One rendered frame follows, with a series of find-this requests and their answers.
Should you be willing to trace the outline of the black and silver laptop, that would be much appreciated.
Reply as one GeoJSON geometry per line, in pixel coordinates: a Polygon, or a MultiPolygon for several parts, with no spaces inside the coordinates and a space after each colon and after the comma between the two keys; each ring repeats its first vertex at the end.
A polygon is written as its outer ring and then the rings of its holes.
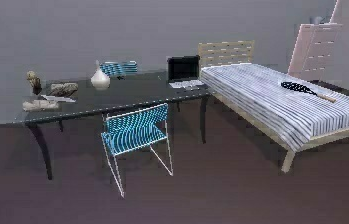
{"type": "Polygon", "coordinates": [[[168,84],[174,89],[198,88],[203,83],[199,80],[200,56],[171,57],[168,63],[168,84]]]}

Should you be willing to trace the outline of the black table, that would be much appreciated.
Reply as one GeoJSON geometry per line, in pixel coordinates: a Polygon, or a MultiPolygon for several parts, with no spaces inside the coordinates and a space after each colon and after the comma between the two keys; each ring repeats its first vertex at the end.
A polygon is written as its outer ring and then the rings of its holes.
{"type": "Polygon", "coordinates": [[[28,112],[22,117],[24,126],[30,129],[41,149],[49,180],[53,179],[52,165],[46,140],[39,127],[42,123],[57,122],[60,130],[63,130],[63,120],[200,99],[200,134],[202,142],[206,142],[205,114],[211,96],[206,86],[192,90],[172,88],[164,71],[128,75],[123,79],[112,78],[110,86],[104,90],[95,89],[88,79],[78,80],[77,83],[79,88],[73,95],[75,102],[62,102],[56,110],[28,112]]]}

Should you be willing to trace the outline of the white vase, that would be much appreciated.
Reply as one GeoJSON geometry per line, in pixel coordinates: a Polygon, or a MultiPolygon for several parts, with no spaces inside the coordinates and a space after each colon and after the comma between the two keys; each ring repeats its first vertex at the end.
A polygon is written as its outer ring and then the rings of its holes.
{"type": "Polygon", "coordinates": [[[99,61],[95,64],[96,71],[91,77],[91,84],[98,90],[107,89],[110,86],[110,78],[101,70],[99,61]]]}

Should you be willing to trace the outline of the wooden bed with striped cover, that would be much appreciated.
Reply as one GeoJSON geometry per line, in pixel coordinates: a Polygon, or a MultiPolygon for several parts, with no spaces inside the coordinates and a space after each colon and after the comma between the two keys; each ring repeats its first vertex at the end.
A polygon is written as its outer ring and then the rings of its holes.
{"type": "Polygon", "coordinates": [[[297,153],[349,137],[349,96],[252,62],[253,41],[200,43],[199,78],[211,94],[286,150],[297,153]],[[295,82],[334,98],[283,88],[295,82]]]}

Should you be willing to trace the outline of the silver knife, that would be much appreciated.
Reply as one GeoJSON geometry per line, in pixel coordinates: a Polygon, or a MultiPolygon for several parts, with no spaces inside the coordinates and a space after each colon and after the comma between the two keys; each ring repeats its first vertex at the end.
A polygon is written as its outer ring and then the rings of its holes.
{"type": "Polygon", "coordinates": [[[45,100],[48,101],[55,101],[55,102],[68,102],[68,103],[74,103],[76,100],[69,98],[69,97],[57,97],[57,96],[48,96],[48,95],[41,95],[45,100]]]}

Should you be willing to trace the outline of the small tan bust statue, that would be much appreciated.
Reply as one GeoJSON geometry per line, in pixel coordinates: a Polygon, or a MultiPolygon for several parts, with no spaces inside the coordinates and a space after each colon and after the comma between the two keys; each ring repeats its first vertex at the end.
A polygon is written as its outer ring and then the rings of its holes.
{"type": "Polygon", "coordinates": [[[42,91],[41,79],[36,75],[34,71],[28,71],[27,80],[32,87],[32,92],[35,95],[38,95],[42,91]]]}

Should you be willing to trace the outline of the pale pink chest of drawers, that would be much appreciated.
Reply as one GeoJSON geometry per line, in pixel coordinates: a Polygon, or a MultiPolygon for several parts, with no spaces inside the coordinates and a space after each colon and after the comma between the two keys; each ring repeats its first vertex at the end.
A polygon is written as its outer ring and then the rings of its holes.
{"type": "Polygon", "coordinates": [[[302,80],[321,80],[332,62],[335,41],[343,25],[301,24],[288,74],[302,80]]]}

